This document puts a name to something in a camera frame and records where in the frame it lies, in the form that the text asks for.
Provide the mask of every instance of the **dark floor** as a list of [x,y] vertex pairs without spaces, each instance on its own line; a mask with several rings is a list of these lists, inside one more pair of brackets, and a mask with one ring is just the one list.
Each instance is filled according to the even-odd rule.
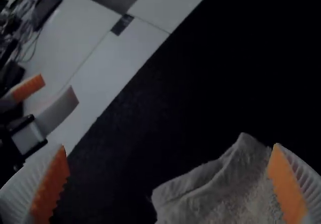
[[154,223],[152,190],[240,132],[284,144],[320,173],[312,1],[204,0],[68,157],[52,223]]

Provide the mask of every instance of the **small black object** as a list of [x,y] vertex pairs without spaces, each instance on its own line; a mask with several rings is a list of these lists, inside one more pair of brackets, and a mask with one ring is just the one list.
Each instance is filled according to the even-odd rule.
[[6,126],[11,121],[20,119],[23,116],[24,116],[23,102],[20,102],[15,107],[10,108],[9,110],[0,114],[0,125]]
[[11,54],[13,51],[16,49],[18,46],[18,40],[17,39],[12,39],[4,52],[0,55],[0,70],[4,67],[4,65],[7,63],[8,59],[10,58]]
[[123,15],[122,18],[113,26],[111,32],[119,36],[128,27],[133,19],[134,17],[130,15]]
[[23,155],[23,158],[26,160],[30,156],[32,156],[34,153],[36,153],[38,150],[40,150],[42,147],[44,147],[46,144],[48,144],[48,140],[44,139],[43,141],[37,143],[34,147],[32,147],[28,152],[26,152]]
[[7,23],[7,26],[4,30],[4,34],[5,35],[12,35],[14,32],[16,32],[19,27],[21,26],[22,20],[17,17],[17,16],[13,16],[10,17]]
[[62,0],[39,0],[36,3],[36,7],[32,15],[32,24],[35,31],[41,29],[46,20],[61,2]]
[[12,136],[15,133],[19,132],[20,130],[24,129],[26,126],[28,126],[34,120],[35,120],[35,117],[33,115],[27,115],[27,116],[24,116],[20,119],[13,120],[7,125],[7,130],[9,131],[10,135]]
[[15,146],[5,126],[0,126],[0,188],[16,173],[15,167],[23,167],[25,158]]
[[2,10],[6,7],[6,5],[8,4],[8,0],[0,0],[0,12],[2,12]]
[[15,61],[10,61],[0,72],[0,86],[11,89],[17,85],[25,74],[25,69]]

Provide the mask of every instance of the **black cable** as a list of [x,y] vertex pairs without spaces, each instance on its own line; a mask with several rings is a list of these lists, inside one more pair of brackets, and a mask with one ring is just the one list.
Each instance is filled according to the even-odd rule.
[[[39,30],[38,35],[36,36],[36,38],[32,41],[32,43],[31,43],[31,44],[28,46],[28,48],[25,50],[25,53],[24,53],[24,55],[22,56],[22,58],[19,59],[17,62],[27,63],[27,62],[29,62],[29,61],[34,57],[35,52],[36,52],[36,49],[37,49],[38,39],[39,39],[39,36],[40,36],[40,34],[41,34],[41,32],[42,32],[42,29],[43,29],[43,28],[41,28],[41,29]],[[26,56],[26,54],[29,52],[30,48],[31,48],[33,45],[35,45],[35,46],[34,46],[34,49],[33,49],[33,52],[32,52],[32,54],[31,54],[31,56],[30,56],[27,60],[24,60],[24,57]]]
[[17,62],[18,58],[21,55],[22,49],[23,49],[23,45],[26,44],[27,42],[29,42],[32,39],[32,36],[34,35],[33,33],[33,26],[31,24],[30,20],[25,21],[22,25],[21,25],[21,32],[23,32],[22,34],[20,34],[20,37],[18,40],[18,45],[17,45],[17,53],[15,55],[15,57],[13,58],[13,60],[15,62]]

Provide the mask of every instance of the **black device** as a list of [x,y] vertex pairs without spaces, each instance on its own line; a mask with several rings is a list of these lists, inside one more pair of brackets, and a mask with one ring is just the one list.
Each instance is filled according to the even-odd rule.
[[11,89],[17,85],[25,74],[25,69],[15,61],[8,62],[0,72],[0,86],[3,89]]
[[4,47],[4,50],[0,52],[0,70],[7,63],[13,51],[18,46],[19,41],[17,39],[12,39],[7,45]]
[[4,32],[3,34],[4,35],[13,35],[18,29],[19,27],[21,26],[21,23],[22,23],[22,20],[13,15],[13,16],[10,16],[8,18],[8,22],[7,22],[7,25],[4,29]]
[[120,36],[120,34],[126,29],[126,27],[128,27],[133,19],[134,17],[128,14],[123,15],[122,18],[120,18],[119,21],[113,26],[111,32],[117,36]]
[[62,0],[38,0],[32,15],[32,24],[34,31],[38,31],[44,25],[46,20],[60,5]]
[[8,0],[0,0],[0,12],[2,12],[2,10],[6,7],[6,5],[8,4]]

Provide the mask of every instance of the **cable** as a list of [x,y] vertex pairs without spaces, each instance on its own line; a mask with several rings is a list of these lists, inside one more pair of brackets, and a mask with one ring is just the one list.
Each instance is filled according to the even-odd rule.
[[[41,28],[41,29],[39,30],[39,32],[38,32],[37,36],[35,37],[35,39],[32,41],[32,43],[31,43],[31,44],[27,47],[27,49],[25,50],[22,58],[18,59],[17,62],[27,63],[27,62],[29,62],[29,61],[33,58],[33,56],[35,55],[36,49],[37,49],[37,43],[38,43],[39,36],[40,36],[40,34],[41,34],[41,32],[42,32],[42,29],[43,29],[43,28]],[[32,52],[32,54],[31,54],[31,56],[30,56],[27,60],[24,60],[26,54],[29,52],[30,48],[31,48],[33,45],[34,45],[34,49],[33,49],[33,52]]]
[[23,24],[20,27],[20,39],[19,42],[21,42],[22,44],[25,44],[27,42],[29,42],[32,39],[33,36],[33,26],[31,23],[31,20],[27,20],[25,22],[23,22]]

